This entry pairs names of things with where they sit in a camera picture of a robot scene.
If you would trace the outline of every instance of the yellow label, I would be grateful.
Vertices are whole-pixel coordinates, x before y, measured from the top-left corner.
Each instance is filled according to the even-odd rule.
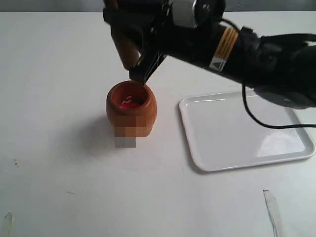
[[[227,61],[238,38],[238,32],[227,27],[217,46],[214,57]]]

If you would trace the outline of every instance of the orange pot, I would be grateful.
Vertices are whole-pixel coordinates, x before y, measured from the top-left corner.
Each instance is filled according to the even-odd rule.
[[[157,102],[148,86],[129,80],[110,90],[106,111],[115,137],[147,137],[157,118]]]

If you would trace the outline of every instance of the gray wall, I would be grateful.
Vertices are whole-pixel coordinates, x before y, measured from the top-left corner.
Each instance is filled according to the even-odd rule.
[[[313,11],[316,0],[226,0],[226,11]],[[0,0],[0,11],[102,10],[102,0]]]

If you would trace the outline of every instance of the plastic tray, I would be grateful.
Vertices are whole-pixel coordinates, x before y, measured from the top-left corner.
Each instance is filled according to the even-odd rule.
[[[265,123],[300,124],[292,109],[274,105],[252,90],[247,100]],[[243,107],[241,92],[185,98],[179,106],[193,161],[202,170],[307,159],[315,154],[305,129],[274,130],[254,122]]]

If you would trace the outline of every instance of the table surface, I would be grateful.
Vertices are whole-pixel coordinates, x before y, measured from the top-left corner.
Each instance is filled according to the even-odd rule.
[[[259,35],[316,33],[315,12],[224,16]],[[315,157],[218,173],[192,164],[178,102],[240,85],[168,57],[148,82],[152,133],[118,150],[105,99],[128,73],[102,14],[0,13],[0,32],[0,221],[12,212],[17,236],[272,237],[263,190],[287,237],[315,236]],[[315,123],[315,110],[298,114]]]

